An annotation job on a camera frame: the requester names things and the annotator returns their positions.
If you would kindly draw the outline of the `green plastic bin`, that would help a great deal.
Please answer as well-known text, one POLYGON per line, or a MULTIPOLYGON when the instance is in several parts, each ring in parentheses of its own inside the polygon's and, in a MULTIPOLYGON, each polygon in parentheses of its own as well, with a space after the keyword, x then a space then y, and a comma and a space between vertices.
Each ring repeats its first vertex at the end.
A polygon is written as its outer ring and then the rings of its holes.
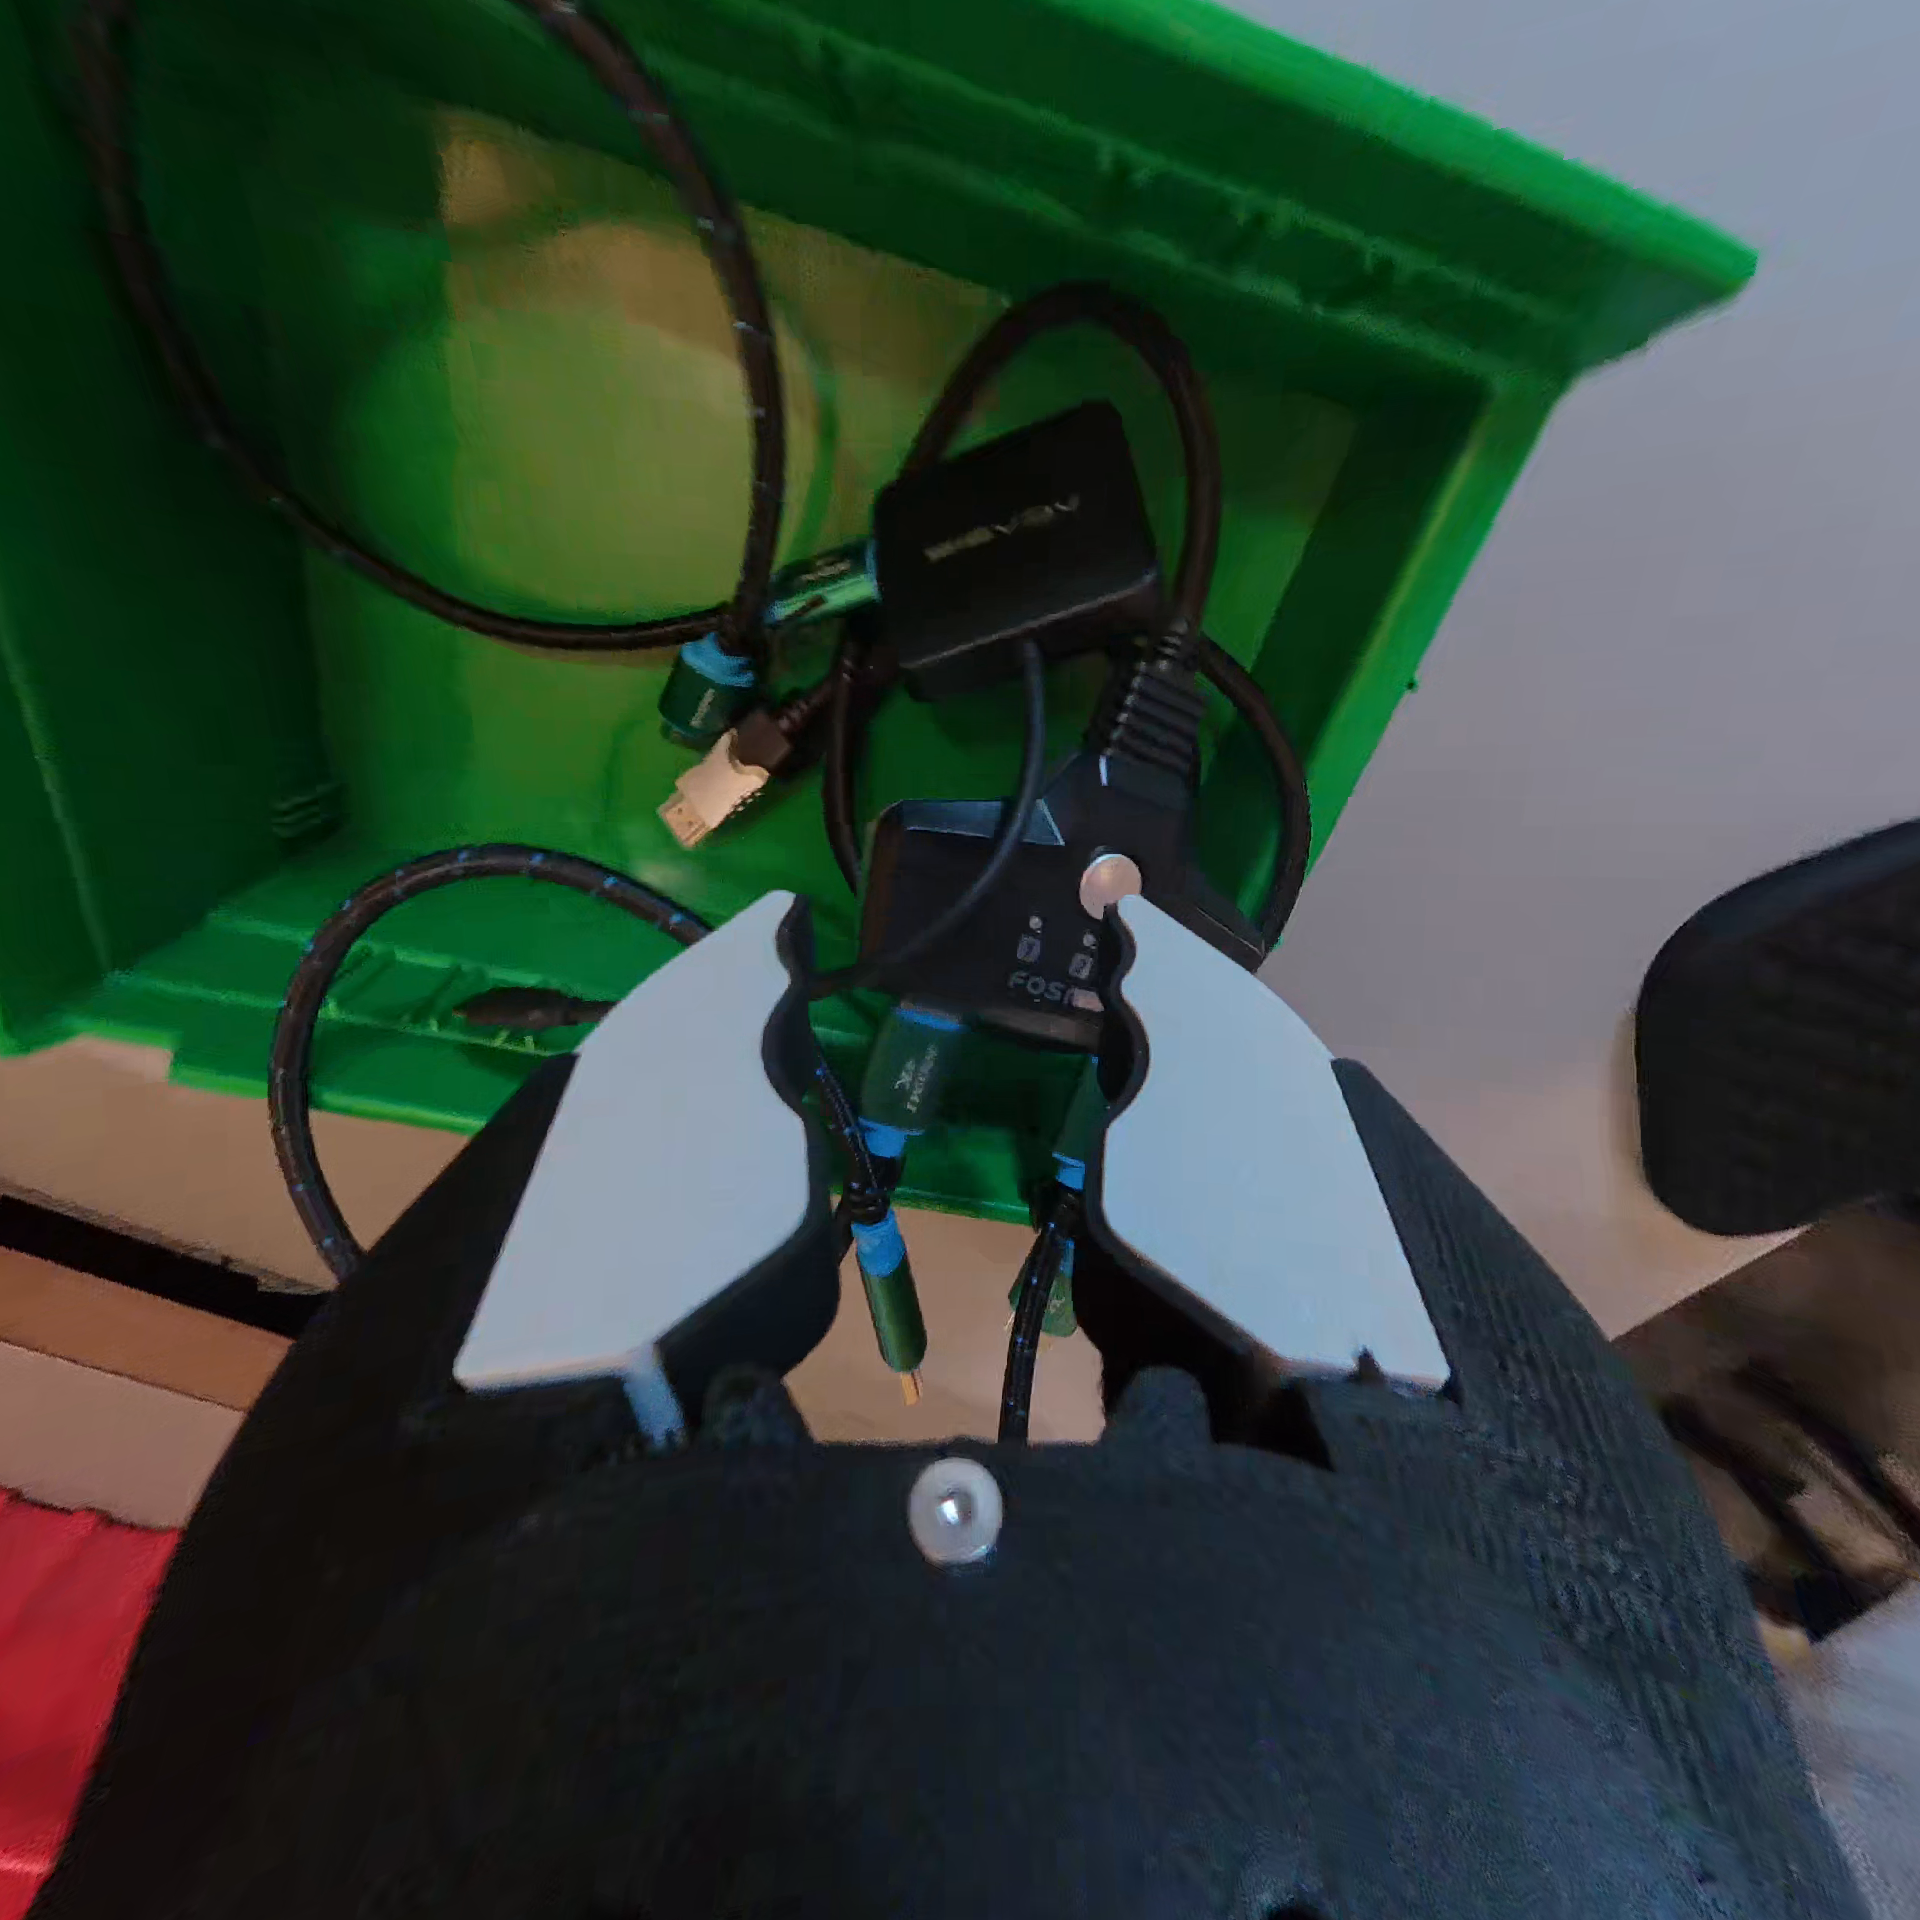
MULTIPOLYGON (((1554 402, 1735 297, 1689 215, 1209 5, 578 5, 741 206, 779 560, 859 537, 965 350, 1056 281, 1184 338, 1223 439, 1207 629, 1321 848, 1554 402)), ((697 231, 539 5, 5 5, 5 1054, 258 1097, 313 928, 432 848, 814 896, 814 779, 686 853, 667 656, 567 658, 306 544, 114 272, 149 217, 242 453, 537 626, 715 622, 752 430, 697 231)))

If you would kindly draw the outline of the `black mesh cushion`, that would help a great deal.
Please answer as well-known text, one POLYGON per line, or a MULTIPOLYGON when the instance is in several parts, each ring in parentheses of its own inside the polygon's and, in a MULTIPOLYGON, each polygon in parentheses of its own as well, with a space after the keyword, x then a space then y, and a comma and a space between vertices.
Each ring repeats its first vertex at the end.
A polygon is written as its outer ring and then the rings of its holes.
POLYGON ((1643 974, 1634 1081, 1646 1184, 1696 1232, 1915 1216, 1918 823, 1698 907, 1643 974))

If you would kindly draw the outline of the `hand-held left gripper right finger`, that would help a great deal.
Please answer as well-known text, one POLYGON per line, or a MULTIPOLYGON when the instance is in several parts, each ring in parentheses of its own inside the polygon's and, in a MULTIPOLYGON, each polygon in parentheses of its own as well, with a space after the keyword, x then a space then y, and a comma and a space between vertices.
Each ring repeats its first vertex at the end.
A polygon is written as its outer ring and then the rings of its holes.
POLYGON ((1109 907, 1111 1077, 1088 1227, 1230 1353, 1310 1376, 1449 1360, 1330 1049, 1282 997, 1154 903, 1109 907))

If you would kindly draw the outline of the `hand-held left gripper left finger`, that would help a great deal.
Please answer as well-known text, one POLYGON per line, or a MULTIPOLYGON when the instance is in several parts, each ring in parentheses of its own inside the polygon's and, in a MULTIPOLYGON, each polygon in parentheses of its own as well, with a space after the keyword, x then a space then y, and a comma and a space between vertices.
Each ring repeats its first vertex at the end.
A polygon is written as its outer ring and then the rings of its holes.
POLYGON ((453 1378, 704 1397, 789 1376, 841 1298, 807 1115, 809 905, 773 891, 647 976, 576 1049, 453 1378))

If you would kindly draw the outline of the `large red bag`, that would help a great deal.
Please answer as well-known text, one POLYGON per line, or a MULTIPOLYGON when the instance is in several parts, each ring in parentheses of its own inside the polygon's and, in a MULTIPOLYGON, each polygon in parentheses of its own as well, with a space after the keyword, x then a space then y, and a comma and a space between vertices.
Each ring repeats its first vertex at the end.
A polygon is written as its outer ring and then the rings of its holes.
POLYGON ((2 1915, 64 1845, 133 1646, 178 1543, 2 1493, 2 1915))

